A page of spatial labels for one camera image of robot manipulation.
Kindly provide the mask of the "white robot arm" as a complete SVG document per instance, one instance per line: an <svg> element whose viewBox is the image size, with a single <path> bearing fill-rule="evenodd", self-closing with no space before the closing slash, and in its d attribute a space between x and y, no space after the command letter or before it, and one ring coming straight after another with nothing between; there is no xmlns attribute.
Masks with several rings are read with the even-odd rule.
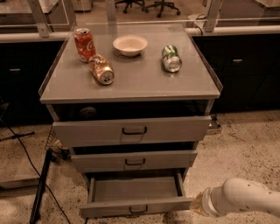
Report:
<svg viewBox="0 0 280 224"><path fill-rule="evenodd" d="M254 211L280 217L280 192L253 180L228 178L222 185L200 192L190 209L213 218Z"/></svg>

